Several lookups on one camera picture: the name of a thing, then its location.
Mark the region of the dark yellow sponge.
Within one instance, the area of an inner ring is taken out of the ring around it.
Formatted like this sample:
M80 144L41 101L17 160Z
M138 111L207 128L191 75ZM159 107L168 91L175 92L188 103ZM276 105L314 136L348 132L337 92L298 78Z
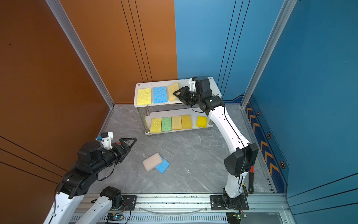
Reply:
M168 90L168 100L170 102L175 101L178 99L178 97L175 95L175 92L178 91L180 89L179 83L176 82L172 85L170 85L167 90Z

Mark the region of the yellow foam sponge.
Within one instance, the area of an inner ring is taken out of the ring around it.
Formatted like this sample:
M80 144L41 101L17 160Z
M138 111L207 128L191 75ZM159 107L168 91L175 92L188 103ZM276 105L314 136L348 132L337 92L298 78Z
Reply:
M182 115L181 123L182 129L191 129L193 127L191 115Z

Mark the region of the blue textured sponge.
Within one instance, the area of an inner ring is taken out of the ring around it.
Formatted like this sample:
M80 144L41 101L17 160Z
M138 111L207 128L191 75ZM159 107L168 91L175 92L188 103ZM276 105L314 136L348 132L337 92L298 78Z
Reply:
M167 88L166 87L155 87L153 88L153 103L161 104L167 103Z

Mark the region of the small bright yellow sponge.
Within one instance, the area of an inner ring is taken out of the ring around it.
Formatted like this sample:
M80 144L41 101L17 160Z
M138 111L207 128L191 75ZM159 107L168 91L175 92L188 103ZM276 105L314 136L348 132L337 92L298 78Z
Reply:
M200 128L206 128L208 124L207 117L198 116L196 126Z

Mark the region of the pale yellow orange sponge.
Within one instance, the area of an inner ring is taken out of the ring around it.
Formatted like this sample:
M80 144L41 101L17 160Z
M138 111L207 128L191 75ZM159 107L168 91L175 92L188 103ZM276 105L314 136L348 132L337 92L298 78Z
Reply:
M181 116L172 117L172 130L182 130Z

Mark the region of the pink beige sponge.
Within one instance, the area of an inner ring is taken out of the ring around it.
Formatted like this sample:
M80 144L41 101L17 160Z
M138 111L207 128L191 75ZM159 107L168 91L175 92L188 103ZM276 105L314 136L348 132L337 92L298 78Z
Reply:
M159 153L155 153L152 156L142 161L143 166L147 172L150 172L152 169L156 168L158 165L163 163L163 159Z

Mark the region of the yellow green textured sponge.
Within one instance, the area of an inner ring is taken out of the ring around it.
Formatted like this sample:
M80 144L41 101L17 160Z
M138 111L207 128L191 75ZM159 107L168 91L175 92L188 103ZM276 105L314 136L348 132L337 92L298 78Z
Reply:
M162 118L152 118L150 133L161 133Z

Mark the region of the large yellow textured sponge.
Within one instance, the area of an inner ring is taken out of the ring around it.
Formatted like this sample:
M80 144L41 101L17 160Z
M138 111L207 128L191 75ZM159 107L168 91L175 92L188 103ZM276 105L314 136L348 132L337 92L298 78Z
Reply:
M138 89L137 105L150 105L152 103L152 89Z

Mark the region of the light blue sponge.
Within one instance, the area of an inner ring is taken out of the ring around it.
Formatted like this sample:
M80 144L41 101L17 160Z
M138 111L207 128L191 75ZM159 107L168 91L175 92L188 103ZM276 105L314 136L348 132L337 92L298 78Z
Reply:
M162 161L163 162L156 167L156 170L161 174L163 174L170 166L170 163L167 160L165 160L163 157L162 157Z

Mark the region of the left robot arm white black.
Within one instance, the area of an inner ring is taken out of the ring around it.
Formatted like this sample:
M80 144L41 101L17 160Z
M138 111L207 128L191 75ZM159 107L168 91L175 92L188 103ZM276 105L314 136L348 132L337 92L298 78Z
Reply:
M99 173L122 163L137 141L136 138L120 138L112 142L112 139L106 133L78 150L78 160L56 188L54 203L44 221L46 224L68 224L90 186L99 180ZM136 196L122 196L121 190L108 186L77 223L95 224L110 210L114 210L114 214L108 220L124 220L125 211L135 210L136 200Z

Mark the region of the white two-tier shelf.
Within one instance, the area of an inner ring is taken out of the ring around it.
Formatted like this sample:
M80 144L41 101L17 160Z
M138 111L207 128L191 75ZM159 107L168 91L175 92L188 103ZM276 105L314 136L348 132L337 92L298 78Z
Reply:
M138 83L134 106L145 135L212 128L224 116L224 102L213 77Z

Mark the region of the red pipe wrench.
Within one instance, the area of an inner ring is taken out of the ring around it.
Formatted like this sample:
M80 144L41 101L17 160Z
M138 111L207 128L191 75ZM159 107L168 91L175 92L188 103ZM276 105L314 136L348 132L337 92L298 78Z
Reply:
M254 193L254 166L249 171L249 193Z

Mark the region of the green circuit board right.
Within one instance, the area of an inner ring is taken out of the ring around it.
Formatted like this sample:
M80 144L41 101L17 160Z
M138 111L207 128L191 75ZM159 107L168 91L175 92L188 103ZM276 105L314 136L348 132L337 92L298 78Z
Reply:
M234 215L232 215L232 219L238 223L241 222L242 219L246 218L247 214L246 213L236 213Z

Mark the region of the aluminium corner post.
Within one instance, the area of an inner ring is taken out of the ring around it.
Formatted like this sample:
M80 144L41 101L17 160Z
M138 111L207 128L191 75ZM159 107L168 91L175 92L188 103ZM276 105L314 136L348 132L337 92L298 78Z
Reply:
M289 17L297 3L297 0L285 0L271 30L271 33L267 39L264 50L259 58L257 66L253 72L250 82L247 86L245 94L241 101L241 108L245 109L262 74L272 55L272 52L289 20Z
M66 37L70 41L82 64L92 78L97 89L101 93L103 99L107 103L108 107L113 109L115 106L114 100L112 99L84 44L82 43L79 35L77 34L74 26L67 16L61 2L58 0L46 0L46 3L61 26L62 30L64 31Z

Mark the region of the aluminium corner post right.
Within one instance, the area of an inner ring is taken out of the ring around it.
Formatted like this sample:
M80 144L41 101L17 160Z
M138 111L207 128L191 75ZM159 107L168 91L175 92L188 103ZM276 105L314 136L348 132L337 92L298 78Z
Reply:
M241 108L245 109L262 74L272 55L272 52L289 20L289 17L297 3L297 0L285 0L271 30L271 33L267 39L264 50L259 58L257 66L253 72L250 82L247 86L245 94L241 101Z

